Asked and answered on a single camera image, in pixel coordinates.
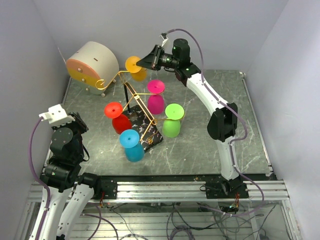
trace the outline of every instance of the marble table surface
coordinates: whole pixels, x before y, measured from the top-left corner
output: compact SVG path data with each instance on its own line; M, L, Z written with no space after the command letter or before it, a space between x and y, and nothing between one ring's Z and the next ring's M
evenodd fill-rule
M247 174L269 173L268 161L258 131L254 113L249 102L241 75L233 70L206 70L204 76L209 84L229 103L235 102L238 113L245 119L248 137L235 144L239 168ZM174 73L148 71L143 82L129 81L138 93L148 93L147 83L159 79L165 83L165 104L183 106L185 117L181 120L180 134L167 138L146 152L143 160L129 162L119 143L119 135L112 127L111 119L104 115L109 102L126 104L123 85L117 79L105 91L106 96L94 95L71 80L64 107L68 112L79 112L89 131L83 134L83 144L90 153L89 162L81 163L81 172L98 175L195 175L220 174L221 163L218 148L207 132L209 112L200 99L181 82ZM142 99L147 104L148 96ZM157 118L164 118L163 113ZM161 132L162 122L158 129ZM237 136L243 136L244 128L238 122Z

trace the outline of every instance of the gray wall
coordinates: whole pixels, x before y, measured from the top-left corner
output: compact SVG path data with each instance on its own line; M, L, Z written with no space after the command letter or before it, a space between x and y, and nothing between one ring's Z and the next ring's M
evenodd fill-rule
M288 0L34 0L63 56L87 41L106 45L124 66L144 57L159 34L184 28L199 41L207 69L245 72ZM171 38L183 37L173 33ZM192 40L192 61L200 64Z
M266 148L304 239L319 239L320 1L290 0L247 72Z
M0 0L0 239L13 240L33 182L28 140L38 114L61 103L67 71L32 0ZM40 173L52 131L40 124L33 160Z

